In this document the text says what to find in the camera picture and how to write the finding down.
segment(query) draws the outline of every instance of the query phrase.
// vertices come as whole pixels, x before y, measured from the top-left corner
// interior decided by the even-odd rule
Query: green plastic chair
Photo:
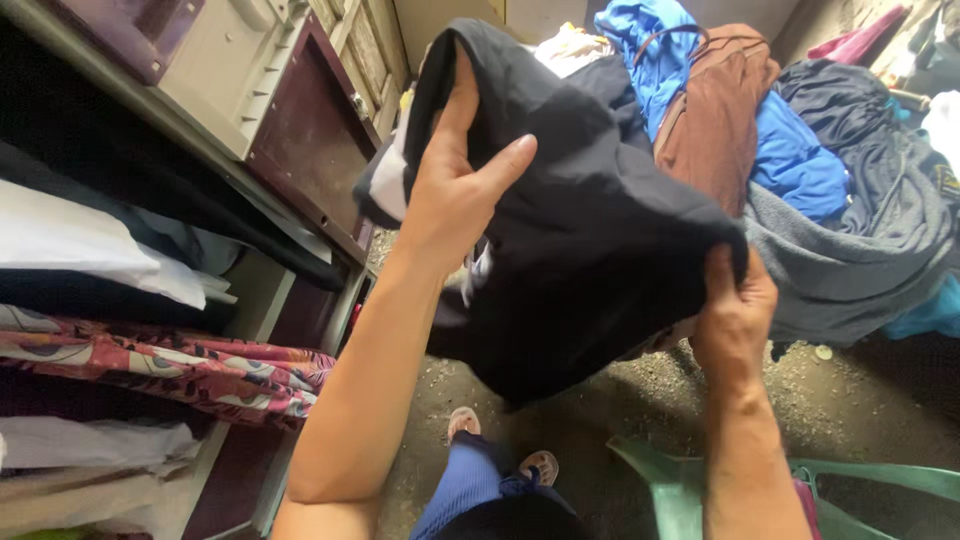
[[[649,484],[660,540],[703,538],[703,459],[661,454],[645,442],[622,437],[612,438],[607,442],[607,447],[622,457]],[[834,463],[816,459],[789,459],[788,462],[794,478],[810,486],[817,505],[818,529],[824,540],[897,539],[820,499],[817,494],[818,475],[834,474],[876,480],[960,503],[960,473],[953,471],[910,465]]]

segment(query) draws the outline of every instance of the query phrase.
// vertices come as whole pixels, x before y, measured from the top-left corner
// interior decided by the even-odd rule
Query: concrete floor
[[[809,46],[872,20],[894,1],[804,0],[774,43],[775,55],[784,65],[800,60]],[[923,12],[929,2],[904,3]],[[374,239],[374,266],[393,237],[380,232]],[[892,342],[877,333],[830,360],[798,344],[780,363],[767,358],[764,373],[790,455],[960,470],[960,340],[926,334]],[[476,409],[484,434],[514,463],[552,451],[561,465],[555,487],[595,538],[656,538],[646,485],[604,444],[619,434],[668,454],[702,455],[703,392],[699,368],[681,348],[613,364],[511,414],[467,366],[426,357],[378,538],[407,537],[443,473],[447,417],[461,405]],[[823,487],[829,500],[898,538],[960,538],[960,504],[862,481]]]

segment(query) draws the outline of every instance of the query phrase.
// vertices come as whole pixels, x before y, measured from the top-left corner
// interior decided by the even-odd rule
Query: ribbed blue fabric
[[[461,513],[500,498],[500,474],[480,435],[457,431],[437,491],[410,532],[411,540],[429,540]]]

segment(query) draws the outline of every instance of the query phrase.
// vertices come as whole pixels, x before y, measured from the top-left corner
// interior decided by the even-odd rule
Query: gray fleece blanket
[[[918,166],[929,162],[929,145],[898,135],[902,174],[870,236],[821,227],[750,183],[747,239],[780,289],[771,339],[850,345],[940,288],[956,237],[954,214]]]

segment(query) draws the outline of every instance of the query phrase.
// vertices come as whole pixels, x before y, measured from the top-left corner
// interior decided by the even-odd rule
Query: foot
[[[477,419],[477,413],[468,406],[462,406],[450,413],[450,424],[446,427],[446,446],[450,446],[453,440],[453,433],[459,430],[466,430],[474,435],[480,434],[480,421]]]
[[[560,473],[560,464],[557,458],[546,450],[530,454],[523,463],[520,463],[520,473],[528,479],[533,478],[530,467],[535,467],[540,471],[540,485],[553,485],[557,481],[557,475]]]

